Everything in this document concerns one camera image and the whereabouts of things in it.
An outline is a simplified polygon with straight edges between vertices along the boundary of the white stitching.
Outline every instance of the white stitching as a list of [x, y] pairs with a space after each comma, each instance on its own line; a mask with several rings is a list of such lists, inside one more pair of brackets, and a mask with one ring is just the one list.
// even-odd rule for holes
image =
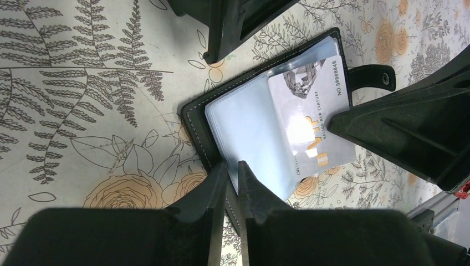
[[[331, 32], [331, 33], [328, 34], [327, 36], [330, 36], [330, 35], [332, 35], [332, 34], [334, 34], [334, 33], [337, 33], [337, 31]], [[191, 120], [191, 118], [190, 118], [190, 111], [194, 110], [195, 108], [197, 108], [197, 107], [200, 106], [201, 104], [203, 104], [203, 103], [205, 103], [205, 102], [207, 102], [207, 101], [210, 101], [210, 100], [212, 100], [212, 99], [215, 98], [215, 97], [218, 97], [218, 96], [221, 95], [222, 93], [225, 93], [227, 90], [229, 90], [230, 88], [233, 88], [234, 86], [240, 84], [241, 82], [244, 82], [245, 80], [250, 79], [251, 77], [253, 77], [253, 76], [255, 76], [255, 75], [258, 75], [260, 72], [265, 71], [267, 68], [271, 67], [272, 65], [275, 65], [275, 64], [279, 63], [280, 61], [286, 59], [287, 57], [289, 57], [289, 56], [291, 56], [291, 55], [298, 55], [300, 52], [302, 52], [302, 51], [304, 51], [304, 50], [306, 50], [306, 49], [308, 49], [308, 48], [310, 48], [310, 47], [316, 45], [319, 41], [321, 41], [321, 40], [323, 40], [323, 39], [325, 39], [325, 38], [318, 39], [316, 42], [312, 43], [311, 45], [309, 45], [309, 46], [307, 46], [307, 47], [305, 47], [305, 48], [303, 48], [303, 49], [301, 49], [301, 50], [299, 50], [299, 51], [297, 51], [297, 52], [295, 52], [295, 53], [293, 53], [293, 54], [286, 55], [285, 57], [283, 57], [283, 58], [277, 60], [276, 62], [265, 66], [264, 68], [260, 69], [259, 71], [257, 71], [256, 73], [250, 75], [249, 77], [246, 77], [246, 78], [240, 80], [239, 82], [233, 84], [232, 86], [229, 86], [228, 88], [226, 88], [226, 89], [220, 91], [219, 93], [217, 93], [217, 94], [215, 94], [215, 95], [212, 95], [211, 97], [209, 97], [208, 99], [204, 100], [203, 102], [201, 102], [201, 103], [199, 103], [199, 104], [193, 106], [191, 109], [189, 109], [189, 110], [186, 112], [186, 116], [188, 117], [188, 120], [189, 120], [189, 122], [190, 122], [190, 124], [191, 124], [192, 130], [193, 130], [194, 134], [196, 134], [197, 142], [199, 142], [199, 145], [201, 145], [201, 149], [202, 149], [202, 152], [204, 153], [204, 157], [206, 158], [206, 161], [207, 161], [207, 163], [209, 164], [209, 167], [210, 167], [211, 169], [212, 169], [211, 162], [209, 161], [209, 158], [207, 157], [206, 151], [204, 150], [204, 147], [202, 146], [201, 139], [200, 139], [199, 136], [197, 135], [196, 129], [194, 128], [194, 125], [193, 125], [192, 120]], [[338, 46], [339, 46], [339, 49], [340, 49], [340, 55], [341, 55], [341, 54], [344, 54], [342, 45], [338, 44]], [[345, 60], [345, 58], [344, 58], [343, 56], [341, 56], [341, 57], [342, 57], [343, 68], [344, 68], [344, 67], [346, 66], [346, 60]], [[346, 86], [347, 86], [347, 85], [348, 85], [348, 76], [347, 76], [346, 74], [345, 74], [345, 82], [346, 82]], [[230, 206], [230, 203], [228, 203], [228, 206], [229, 206], [229, 208], [230, 208], [230, 211], [231, 211], [232, 214], [233, 214], [233, 217], [235, 218], [235, 221], [237, 222], [238, 226], [240, 226], [240, 224], [239, 224], [238, 221], [237, 221], [237, 217], [236, 217], [235, 213], [233, 212], [232, 206]]]
[[232, 212], [233, 218], [235, 218], [235, 222], [237, 222], [238, 227], [239, 227], [239, 228], [242, 228], [242, 227], [240, 226], [240, 224], [238, 223], [237, 216], [235, 216], [235, 213], [233, 212], [233, 209], [232, 209], [232, 206], [230, 205], [230, 202], [228, 201], [227, 198], [225, 198], [225, 201], [227, 202], [228, 207], [230, 208], [230, 211]]

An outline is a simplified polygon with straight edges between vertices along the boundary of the table surface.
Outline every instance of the table surface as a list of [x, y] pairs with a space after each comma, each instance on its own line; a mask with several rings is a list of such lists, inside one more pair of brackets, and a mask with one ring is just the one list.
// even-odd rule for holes
[[[162, 208], [206, 172], [182, 103], [331, 28], [348, 67], [392, 65], [403, 88], [469, 43], [470, 1], [302, 0], [221, 62], [208, 29], [165, 1], [0, 0], [0, 261], [50, 207]], [[388, 92], [353, 93], [355, 105]], [[294, 208], [407, 212], [439, 192], [357, 146], [357, 160], [302, 182]], [[241, 265], [225, 220], [221, 265]]]

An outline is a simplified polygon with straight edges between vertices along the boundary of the red part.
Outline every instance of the red part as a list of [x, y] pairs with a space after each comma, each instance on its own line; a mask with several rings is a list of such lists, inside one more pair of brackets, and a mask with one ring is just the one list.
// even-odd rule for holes
[[463, 187], [454, 195], [458, 198], [465, 200], [468, 197], [468, 191], [470, 191], [470, 181], [463, 185]]

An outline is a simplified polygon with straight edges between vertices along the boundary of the rose illustration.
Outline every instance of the rose illustration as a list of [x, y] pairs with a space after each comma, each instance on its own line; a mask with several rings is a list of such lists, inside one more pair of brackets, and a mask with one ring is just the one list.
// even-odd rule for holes
[[315, 188], [318, 186], [317, 177], [307, 177], [304, 179], [297, 189], [294, 191], [294, 197], [301, 200], [302, 198], [310, 196]]
[[401, 29], [401, 31], [395, 36], [395, 50], [399, 55], [402, 55], [406, 52], [408, 47], [408, 36], [406, 35], [406, 30]]
[[394, 48], [393, 39], [394, 29], [389, 22], [385, 22], [379, 28], [377, 37], [375, 38], [377, 60], [382, 64], [386, 64], [390, 61]]
[[408, 0], [400, 0], [400, 5], [398, 6], [400, 11], [400, 15], [406, 14], [406, 10], [408, 9]]
[[206, 173], [190, 173], [189, 175], [183, 177], [178, 188], [176, 189], [175, 201], [182, 198], [189, 191], [197, 187], [204, 179], [206, 179]]
[[86, 197], [83, 207], [88, 208], [161, 208], [162, 188], [145, 173], [110, 176]]
[[418, 177], [413, 175], [412, 173], [408, 173], [408, 180], [407, 180], [407, 184], [408, 186], [412, 187], [414, 185], [416, 185], [416, 181], [418, 180]]

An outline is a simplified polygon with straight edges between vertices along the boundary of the white card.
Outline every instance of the white card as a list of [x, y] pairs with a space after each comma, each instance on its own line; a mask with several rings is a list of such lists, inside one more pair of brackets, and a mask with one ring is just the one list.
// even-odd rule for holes
[[299, 179], [355, 160], [354, 144], [326, 130], [334, 114], [349, 110], [341, 56], [271, 77], [269, 89]]

